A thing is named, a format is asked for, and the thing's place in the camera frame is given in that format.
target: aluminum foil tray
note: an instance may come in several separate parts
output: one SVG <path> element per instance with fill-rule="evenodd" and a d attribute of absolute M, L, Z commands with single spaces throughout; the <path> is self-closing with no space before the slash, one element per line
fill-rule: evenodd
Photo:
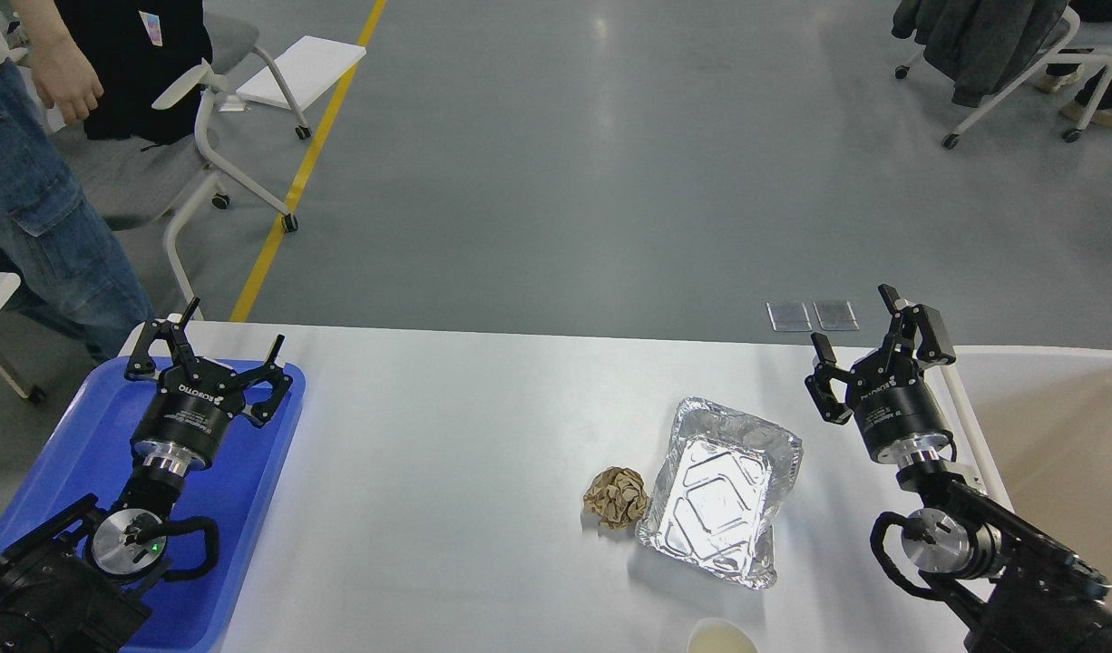
<path fill-rule="evenodd" d="M 773 586 L 771 524 L 801 463 L 797 435 L 702 397 L 685 398 L 637 538 L 728 582 Z"/>

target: cable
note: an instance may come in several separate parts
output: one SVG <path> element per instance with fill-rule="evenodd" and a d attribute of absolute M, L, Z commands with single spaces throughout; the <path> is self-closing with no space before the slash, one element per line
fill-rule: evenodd
<path fill-rule="evenodd" d="M 917 586 L 917 584 L 910 582 L 907 576 L 904 576 L 898 571 L 895 562 L 887 555 L 886 550 L 883 548 L 883 541 L 886 538 L 887 528 L 891 526 L 907 527 L 907 517 L 898 515 L 898 513 L 881 513 L 878 520 L 874 521 L 874 527 L 871 528 L 871 553 L 874 554 L 875 561 L 878 561 L 878 565 L 883 567 L 883 573 L 887 574 L 887 578 L 891 578 L 892 583 L 900 586 L 900 590 L 913 597 L 942 601 L 942 596 L 939 596 L 931 587 Z"/>

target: black jacket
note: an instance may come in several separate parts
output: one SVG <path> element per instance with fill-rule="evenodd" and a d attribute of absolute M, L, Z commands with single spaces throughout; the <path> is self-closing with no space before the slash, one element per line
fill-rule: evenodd
<path fill-rule="evenodd" d="M 200 0 L 57 0 L 57 8 L 105 87 L 85 120 L 89 138 L 140 136 L 171 144 L 192 132 L 199 91 L 167 110 L 150 105 L 200 59 L 214 60 Z M 159 18 L 160 46 L 140 12 Z"/>
<path fill-rule="evenodd" d="M 979 107 L 1059 34 L 1068 0 L 902 0 L 891 32 L 915 33 L 926 62 L 955 81 L 951 101 Z"/>

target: blue tray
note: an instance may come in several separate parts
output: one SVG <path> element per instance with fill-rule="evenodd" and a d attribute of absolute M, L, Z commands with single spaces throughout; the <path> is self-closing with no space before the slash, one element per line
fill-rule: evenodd
<path fill-rule="evenodd" d="M 158 358 L 158 368 L 170 362 Z M 24 483 L 0 517 L 0 553 L 24 533 L 88 493 L 108 509 L 132 471 L 129 437 L 153 397 L 155 384 L 125 380 L 127 359 L 97 367 L 81 385 L 51 438 L 28 472 Z M 237 372 L 260 360 L 224 360 Z M 129 640 L 130 653 L 208 652 L 234 613 L 241 581 L 249 567 L 274 486 L 282 472 L 307 382 L 287 365 L 294 385 L 278 407 L 278 416 L 261 429 L 244 417 L 234 419 L 214 466 L 186 478 L 171 518 L 211 517 L 220 528 L 217 567 L 195 582 L 158 583 L 142 602 L 153 615 Z M 262 400 L 269 388 L 246 392 L 249 404 Z M 168 555 L 173 567 L 195 567 L 205 558 L 200 533 L 175 537 Z"/>

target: brown crumpled paper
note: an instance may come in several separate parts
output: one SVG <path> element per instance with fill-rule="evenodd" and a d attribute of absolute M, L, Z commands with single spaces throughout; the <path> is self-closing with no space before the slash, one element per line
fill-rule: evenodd
<path fill-rule="evenodd" d="M 644 481 L 628 467 L 609 467 L 598 473 L 584 493 L 586 512 L 600 515 L 600 524 L 613 530 L 639 520 L 647 505 Z"/>

